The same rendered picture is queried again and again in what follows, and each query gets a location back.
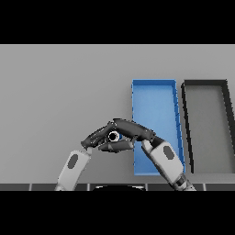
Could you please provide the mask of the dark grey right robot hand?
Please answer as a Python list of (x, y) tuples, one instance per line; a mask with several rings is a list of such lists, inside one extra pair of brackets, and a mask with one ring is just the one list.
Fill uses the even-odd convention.
[[(146, 140), (153, 148), (164, 142), (164, 140), (159, 138), (153, 130), (148, 129), (136, 122), (128, 121), (122, 118), (114, 118), (112, 124), (113, 127), (109, 128), (102, 138), (102, 144), (98, 147), (100, 151), (118, 153), (120, 151), (133, 150), (134, 143), (136, 141)], [(112, 131), (116, 131), (118, 134), (129, 138), (129, 140), (113, 141), (110, 139), (110, 133)]]

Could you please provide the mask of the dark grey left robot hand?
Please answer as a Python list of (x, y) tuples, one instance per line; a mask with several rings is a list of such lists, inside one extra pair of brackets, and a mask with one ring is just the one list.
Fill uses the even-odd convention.
[(114, 122), (109, 121), (104, 127), (96, 130), (90, 134), (85, 140), (81, 142), (81, 145), (87, 150), (89, 147), (95, 148), (98, 143), (108, 135), (110, 131), (116, 128)]

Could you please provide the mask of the blue bin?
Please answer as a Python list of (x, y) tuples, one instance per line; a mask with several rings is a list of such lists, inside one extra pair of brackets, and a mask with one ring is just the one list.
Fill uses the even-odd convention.
[(167, 140), (185, 164), (176, 81), (133, 79), (132, 120)]

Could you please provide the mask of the dark grey bin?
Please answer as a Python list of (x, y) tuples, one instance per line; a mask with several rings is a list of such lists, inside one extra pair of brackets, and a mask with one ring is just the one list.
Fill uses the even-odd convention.
[(235, 173), (235, 119), (227, 80), (181, 85), (191, 173)]

